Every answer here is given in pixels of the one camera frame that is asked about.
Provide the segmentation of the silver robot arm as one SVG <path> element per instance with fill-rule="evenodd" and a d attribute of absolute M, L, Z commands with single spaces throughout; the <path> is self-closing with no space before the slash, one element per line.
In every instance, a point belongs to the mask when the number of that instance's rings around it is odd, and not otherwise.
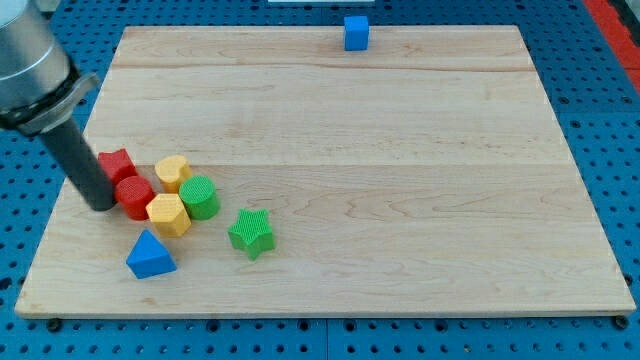
<path fill-rule="evenodd" d="M 30 0 L 1 0 L 1 127 L 25 136 L 68 120 L 99 85 L 82 74 Z"/>

